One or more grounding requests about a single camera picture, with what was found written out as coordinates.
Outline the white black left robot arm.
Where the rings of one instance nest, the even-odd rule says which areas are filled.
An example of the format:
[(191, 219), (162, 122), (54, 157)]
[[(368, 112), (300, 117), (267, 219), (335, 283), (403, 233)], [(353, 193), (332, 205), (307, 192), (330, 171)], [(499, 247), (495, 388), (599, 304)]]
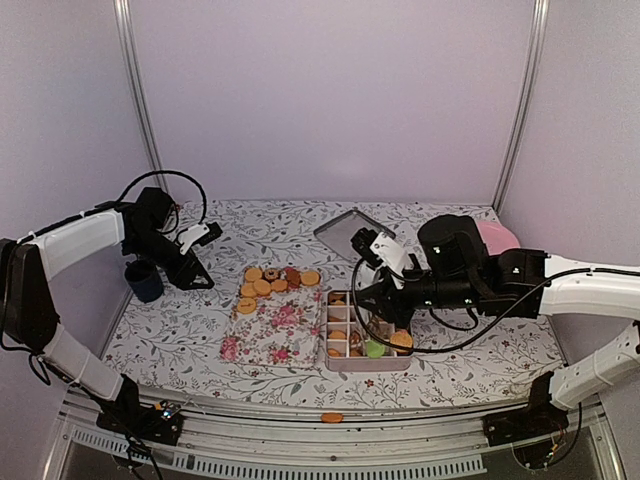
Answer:
[[(120, 196), (127, 176), (113, 173), (77, 177), (15, 168), (1, 170), (1, 234), (16, 238), (79, 210)], [(125, 293), (120, 253), (112, 248), (69, 268), (51, 284), (62, 324), (92, 350), (105, 339), (117, 302)], [(32, 374), (27, 355), (1, 352), (1, 445), (42, 442), (50, 433), (64, 388), (46, 387)]]

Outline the green round cookie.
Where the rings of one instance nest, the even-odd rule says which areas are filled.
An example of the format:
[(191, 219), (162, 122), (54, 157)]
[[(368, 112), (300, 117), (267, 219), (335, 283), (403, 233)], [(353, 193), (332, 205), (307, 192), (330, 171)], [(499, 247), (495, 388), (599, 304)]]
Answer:
[(379, 359), (385, 355), (386, 346), (374, 340), (367, 340), (365, 351), (368, 358)]

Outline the chocolate sprinkled donut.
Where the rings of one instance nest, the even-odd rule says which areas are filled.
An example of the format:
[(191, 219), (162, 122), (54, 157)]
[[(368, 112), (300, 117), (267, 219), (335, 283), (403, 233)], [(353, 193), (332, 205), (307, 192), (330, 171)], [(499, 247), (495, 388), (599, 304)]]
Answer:
[(264, 271), (264, 278), (269, 282), (278, 280), (280, 276), (281, 272), (276, 268), (269, 268)]

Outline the dark blue cup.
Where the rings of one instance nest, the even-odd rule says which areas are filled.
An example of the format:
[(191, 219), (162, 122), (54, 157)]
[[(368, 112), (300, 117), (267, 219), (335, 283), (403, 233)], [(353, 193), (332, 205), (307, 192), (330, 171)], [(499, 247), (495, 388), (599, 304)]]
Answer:
[(128, 262), (124, 277), (136, 298), (142, 303), (153, 302), (164, 293), (158, 269), (151, 262), (141, 259)]

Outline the aluminium right corner post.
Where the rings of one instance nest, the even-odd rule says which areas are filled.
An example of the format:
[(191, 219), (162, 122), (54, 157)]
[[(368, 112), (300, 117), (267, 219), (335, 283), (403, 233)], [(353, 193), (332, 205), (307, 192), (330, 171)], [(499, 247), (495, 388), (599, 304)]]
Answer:
[(533, 2), (523, 78), (498, 183), (496, 185), (491, 204), (497, 214), (500, 214), (505, 207), (508, 191), (515, 173), (519, 151), (524, 138), (528, 114), (534, 97), (539, 67), (544, 51), (549, 9), (549, 0), (535, 0)]

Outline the fallen orange cookie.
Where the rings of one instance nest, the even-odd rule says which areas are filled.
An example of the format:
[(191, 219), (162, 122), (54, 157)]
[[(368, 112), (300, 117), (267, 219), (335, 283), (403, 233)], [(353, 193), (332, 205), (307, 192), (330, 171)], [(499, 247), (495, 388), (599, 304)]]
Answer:
[(325, 412), (321, 415), (321, 422), (326, 424), (338, 424), (344, 420), (344, 415), (339, 412)]

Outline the pink plastic plate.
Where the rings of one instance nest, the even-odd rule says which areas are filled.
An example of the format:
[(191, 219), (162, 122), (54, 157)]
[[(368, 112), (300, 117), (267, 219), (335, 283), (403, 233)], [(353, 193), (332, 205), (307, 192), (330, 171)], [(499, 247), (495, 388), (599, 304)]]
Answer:
[(477, 220), (476, 226), (490, 256), (520, 247), (517, 237), (499, 222)]

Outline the aluminium corner post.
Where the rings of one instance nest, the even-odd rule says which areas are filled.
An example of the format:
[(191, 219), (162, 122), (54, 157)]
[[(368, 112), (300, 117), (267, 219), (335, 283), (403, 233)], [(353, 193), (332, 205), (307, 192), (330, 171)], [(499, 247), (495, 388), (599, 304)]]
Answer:
[(523, 78), (498, 183), (496, 185), (491, 204), (497, 214), (500, 214), (505, 207), (508, 191), (515, 173), (519, 151), (524, 138), (528, 114), (534, 97), (539, 67), (544, 51), (549, 9), (549, 0), (535, 0), (533, 2)]
[(163, 166), (144, 92), (135, 43), (131, 5), (127, 0), (114, 0), (113, 7), (120, 48), (143, 147), (149, 163), (149, 169), (158, 172), (163, 169)]

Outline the floral cookie tray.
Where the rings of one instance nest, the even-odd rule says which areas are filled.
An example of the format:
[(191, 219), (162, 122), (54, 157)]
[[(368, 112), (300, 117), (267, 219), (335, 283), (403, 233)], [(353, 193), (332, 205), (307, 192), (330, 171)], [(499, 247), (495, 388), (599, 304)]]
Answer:
[[(264, 271), (279, 269), (278, 280)], [(227, 364), (309, 369), (317, 356), (322, 316), (317, 269), (248, 266), (223, 334), (219, 358)]]

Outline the aluminium front rail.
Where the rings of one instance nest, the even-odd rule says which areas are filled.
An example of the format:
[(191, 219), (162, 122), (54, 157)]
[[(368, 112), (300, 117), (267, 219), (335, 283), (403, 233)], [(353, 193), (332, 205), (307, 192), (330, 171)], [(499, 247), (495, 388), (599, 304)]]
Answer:
[(220, 400), (145, 388), (145, 403), (177, 404), (184, 423), (174, 446), (151, 443), (151, 457), (127, 453), (118, 434), (98, 428), (83, 393), (67, 393), (45, 459), (47, 479), (627, 479), (598, 399), (570, 416), (553, 463), (531, 463), (547, 444), (537, 437), (492, 446), (482, 420), (506, 404), (453, 408), (322, 410)]

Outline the silver metal tin lid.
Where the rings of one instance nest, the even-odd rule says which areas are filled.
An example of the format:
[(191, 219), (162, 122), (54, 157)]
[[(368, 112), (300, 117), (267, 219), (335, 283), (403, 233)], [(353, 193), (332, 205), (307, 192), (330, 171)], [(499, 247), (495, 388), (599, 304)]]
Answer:
[(360, 254), (353, 248), (351, 239), (362, 228), (373, 230), (376, 234), (385, 232), (392, 239), (396, 238), (396, 234), (391, 229), (357, 208), (348, 210), (320, 225), (313, 231), (313, 235), (339, 257), (355, 263), (360, 258)]

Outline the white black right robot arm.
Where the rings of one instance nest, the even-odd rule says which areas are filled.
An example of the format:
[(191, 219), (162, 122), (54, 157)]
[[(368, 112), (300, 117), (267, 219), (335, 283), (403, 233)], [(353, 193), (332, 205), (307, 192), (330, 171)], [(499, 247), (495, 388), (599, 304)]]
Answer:
[(421, 268), (385, 232), (361, 228), (351, 239), (378, 281), (352, 297), (398, 328), (420, 309), (464, 309), (492, 318), (586, 314), (631, 320), (614, 340), (577, 363), (544, 373), (531, 384), (526, 406), (483, 418), (492, 446), (564, 430), (568, 413), (585, 398), (639, 367), (639, 270), (590, 264), (542, 250), (513, 248), (491, 255), (469, 216), (429, 220), (417, 238), (429, 267)]

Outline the pink divided cookie tin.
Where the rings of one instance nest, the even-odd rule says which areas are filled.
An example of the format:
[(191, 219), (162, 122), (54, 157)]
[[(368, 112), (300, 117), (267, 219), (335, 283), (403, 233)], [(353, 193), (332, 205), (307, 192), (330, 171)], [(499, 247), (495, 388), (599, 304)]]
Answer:
[(390, 343), (396, 328), (381, 318), (357, 310), (348, 291), (333, 290), (326, 297), (325, 365), (338, 373), (397, 372), (409, 368), (411, 354), (397, 352), (369, 335)]

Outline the aluminium left corner post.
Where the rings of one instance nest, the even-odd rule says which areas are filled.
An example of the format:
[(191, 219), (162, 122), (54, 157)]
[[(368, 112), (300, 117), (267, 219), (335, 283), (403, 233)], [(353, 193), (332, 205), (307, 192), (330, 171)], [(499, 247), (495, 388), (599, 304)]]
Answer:
[(120, 48), (143, 147), (149, 163), (149, 169), (158, 172), (163, 169), (163, 166), (144, 92), (135, 43), (131, 5), (127, 0), (114, 0), (113, 7)]

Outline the dotted tan sandwich cookie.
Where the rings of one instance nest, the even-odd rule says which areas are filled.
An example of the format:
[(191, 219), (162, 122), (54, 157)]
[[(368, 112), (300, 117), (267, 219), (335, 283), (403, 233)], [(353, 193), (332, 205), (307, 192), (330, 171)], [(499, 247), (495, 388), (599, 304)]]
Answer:
[(398, 330), (390, 337), (393, 348), (398, 352), (408, 352), (413, 348), (414, 342), (412, 335), (406, 330)]

